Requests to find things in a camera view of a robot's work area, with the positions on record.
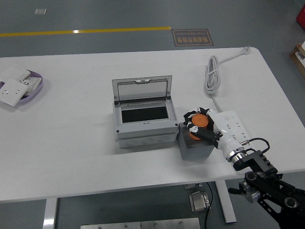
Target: purple tray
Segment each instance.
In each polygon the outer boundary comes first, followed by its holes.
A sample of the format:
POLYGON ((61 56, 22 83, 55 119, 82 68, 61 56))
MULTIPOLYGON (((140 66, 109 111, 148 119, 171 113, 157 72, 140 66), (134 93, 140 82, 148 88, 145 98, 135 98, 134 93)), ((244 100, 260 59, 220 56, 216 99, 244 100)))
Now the purple tray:
MULTIPOLYGON (((41 82, 40 84, 36 87, 36 89, 32 92, 32 94, 30 94, 28 97, 25 97, 23 99, 20 99, 18 101, 18 103, 23 103, 23 102, 26 102, 26 101, 29 101, 31 98, 34 97, 34 95, 42 88, 43 86, 43 79, 42 79, 42 76, 36 72, 32 72, 30 70, 28 70, 31 74, 29 76, 31 77, 37 77, 37 78, 41 78, 41 82)), ((0 88, 4 85, 4 82, 0 82, 0 88)))

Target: metal plate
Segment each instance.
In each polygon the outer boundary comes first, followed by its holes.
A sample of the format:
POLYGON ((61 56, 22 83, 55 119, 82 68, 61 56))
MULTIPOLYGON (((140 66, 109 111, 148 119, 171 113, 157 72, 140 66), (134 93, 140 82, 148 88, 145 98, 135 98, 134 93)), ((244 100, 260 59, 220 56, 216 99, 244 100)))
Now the metal plate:
POLYGON ((189 195, 192 212, 203 212, 210 207, 208 194, 206 192, 194 192, 189 195))
POLYGON ((35 14, 46 14, 47 9, 36 9, 35 14))
POLYGON ((169 219, 142 222, 142 229, 200 229, 199 219, 169 219))
POLYGON ((81 229, 141 229, 141 222, 85 225, 81 229))
POLYGON ((200 229, 200 224, 198 218, 190 218, 85 225, 81 226, 81 229, 200 229))

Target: black panel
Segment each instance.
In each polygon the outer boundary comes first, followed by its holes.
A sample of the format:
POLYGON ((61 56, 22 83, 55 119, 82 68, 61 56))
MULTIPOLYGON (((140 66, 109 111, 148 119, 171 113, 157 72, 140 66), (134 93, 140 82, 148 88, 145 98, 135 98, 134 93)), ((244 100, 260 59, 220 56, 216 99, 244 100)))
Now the black panel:
POLYGON ((165 106, 122 110, 123 123, 140 122, 168 118, 165 106))

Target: white power cable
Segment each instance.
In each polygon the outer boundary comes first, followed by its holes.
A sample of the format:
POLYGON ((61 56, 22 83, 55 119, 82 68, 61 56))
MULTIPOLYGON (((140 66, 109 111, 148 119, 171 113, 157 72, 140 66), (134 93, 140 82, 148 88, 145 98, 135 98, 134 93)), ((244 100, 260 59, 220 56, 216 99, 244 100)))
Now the white power cable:
POLYGON ((213 102, 214 102, 214 104, 215 104, 216 110, 217 110, 218 112, 223 112, 223 110, 220 108, 220 106, 219 106, 217 100, 216 100, 212 95, 210 95, 210 96, 211 96, 211 98, 212 98, 212 100, 213 100, 213 102))
POLYGON ((220 87, 220 75, 218 68, 222 63, 235 59, 236 57, 239 57, 241 55, 248 55, 249 53, 250 53, 250 46, 244 47, 239 54, 226 58, 222 61, 218 61, 217 56, 211 56, 205 70, 205 82, 204 82, 205 92, 207 92, 209 95, 213 95, 218 91, 220 87))

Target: red object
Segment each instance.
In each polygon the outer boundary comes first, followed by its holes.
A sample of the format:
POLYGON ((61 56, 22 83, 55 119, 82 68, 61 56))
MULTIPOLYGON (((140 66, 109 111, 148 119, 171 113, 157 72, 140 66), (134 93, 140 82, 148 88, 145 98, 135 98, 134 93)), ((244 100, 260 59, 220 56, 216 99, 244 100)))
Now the red object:
POLYGON ((305 5, 301 9, 299 15, 296 17, 296 21, 305 29, 305 5))

